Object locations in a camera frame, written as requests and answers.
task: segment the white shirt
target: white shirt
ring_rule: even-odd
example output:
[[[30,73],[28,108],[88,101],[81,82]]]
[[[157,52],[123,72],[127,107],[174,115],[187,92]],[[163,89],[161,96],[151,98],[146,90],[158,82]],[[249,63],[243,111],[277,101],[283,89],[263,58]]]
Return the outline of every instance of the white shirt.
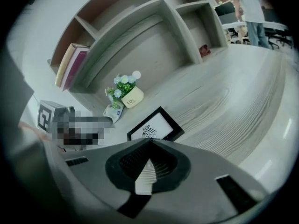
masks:
[[[241,7],[244,11],[245,21],[258,23],[265,22],[260,1],[261,0],[240,0]]]

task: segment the white ball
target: white ball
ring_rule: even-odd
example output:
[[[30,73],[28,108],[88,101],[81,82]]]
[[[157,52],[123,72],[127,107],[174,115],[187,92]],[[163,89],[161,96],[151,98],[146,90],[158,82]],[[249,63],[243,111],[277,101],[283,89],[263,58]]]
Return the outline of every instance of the white ball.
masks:
[[[133,72],[132,76],[134,76],[136,78],[136,80],[138,80],[141,77],[141,73],[139,71],[135,70]]]

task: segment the bookshelf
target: bookshelf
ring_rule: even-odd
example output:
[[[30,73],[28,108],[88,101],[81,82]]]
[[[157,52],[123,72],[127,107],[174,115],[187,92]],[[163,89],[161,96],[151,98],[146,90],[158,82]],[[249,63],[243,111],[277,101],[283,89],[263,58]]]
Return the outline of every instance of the bookshelf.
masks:
[[[89,0],[63,32],[51,67],[57,71],[70,43],[90,46],[71,94],[91,111],[108,104],[104,89],[118,74],[142,73],[145,93],[177,69],[201,65],[227,47],[207,0]],[[200,56],[207,44],[211,55]]]

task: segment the yellow pot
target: yellow pot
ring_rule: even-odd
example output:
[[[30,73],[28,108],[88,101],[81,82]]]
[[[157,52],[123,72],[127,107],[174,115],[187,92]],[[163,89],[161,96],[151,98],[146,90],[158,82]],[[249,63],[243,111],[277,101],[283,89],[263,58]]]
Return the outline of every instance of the yellow pot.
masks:
[[[126,96],[121,98],[121,101],[127,108],[133,108],[135,105],[139,104],[144,97],[144,93],[137,86],[135,86]]]

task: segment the picture frame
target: picture frame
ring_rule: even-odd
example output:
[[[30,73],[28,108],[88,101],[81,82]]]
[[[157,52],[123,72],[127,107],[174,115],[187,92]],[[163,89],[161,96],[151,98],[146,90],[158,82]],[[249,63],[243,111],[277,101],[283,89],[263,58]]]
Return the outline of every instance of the picture frame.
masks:
[[[157,108],[140,124],[127,133],[128,141],[139,138],[154,138],[175,141],[185,132],[162,108]]]

